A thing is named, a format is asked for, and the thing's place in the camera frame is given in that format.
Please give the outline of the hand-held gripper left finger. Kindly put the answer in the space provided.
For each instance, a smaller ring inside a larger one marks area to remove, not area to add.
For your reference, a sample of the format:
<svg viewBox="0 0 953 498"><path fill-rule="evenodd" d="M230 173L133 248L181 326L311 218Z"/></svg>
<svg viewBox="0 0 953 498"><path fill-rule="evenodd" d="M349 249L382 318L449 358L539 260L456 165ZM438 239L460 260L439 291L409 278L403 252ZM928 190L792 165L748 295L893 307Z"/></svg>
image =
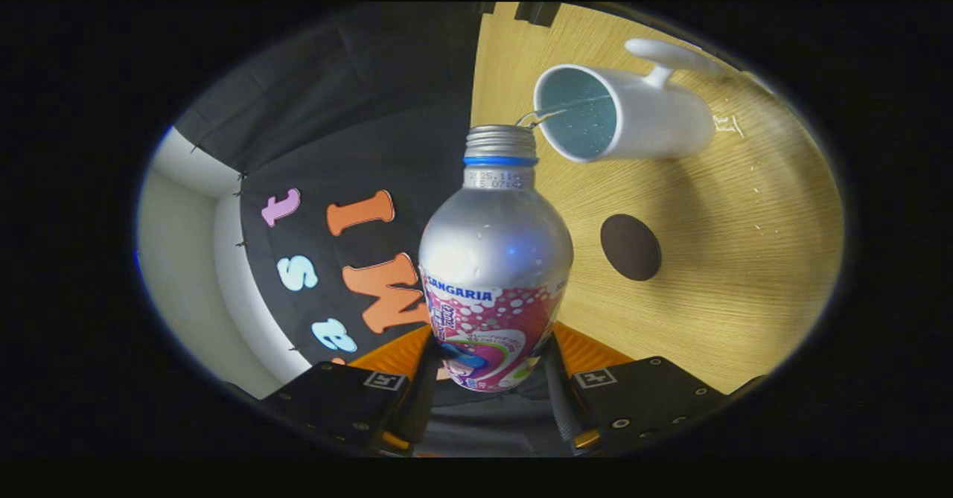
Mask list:
<svg viewBox="0 0 953 498"><path fill-rule="evenodd" d="M286 426L347 456L411 456L424 437L440 347L429 326L352 363L317 363L261 400Z"/></svg>

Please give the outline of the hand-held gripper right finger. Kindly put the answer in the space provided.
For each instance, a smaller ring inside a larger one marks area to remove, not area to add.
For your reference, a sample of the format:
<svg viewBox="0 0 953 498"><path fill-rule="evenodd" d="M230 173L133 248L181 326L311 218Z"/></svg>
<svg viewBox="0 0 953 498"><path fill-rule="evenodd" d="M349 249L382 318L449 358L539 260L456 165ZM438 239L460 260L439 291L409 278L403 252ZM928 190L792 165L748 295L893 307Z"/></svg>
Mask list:
<svg viewBox="0 0 953 498"><path fill-rule="evenodd" d="M561 322L547 346L547 382L559 431L582 456L656 447L729 401L670 359L634 359Z"/></svg>

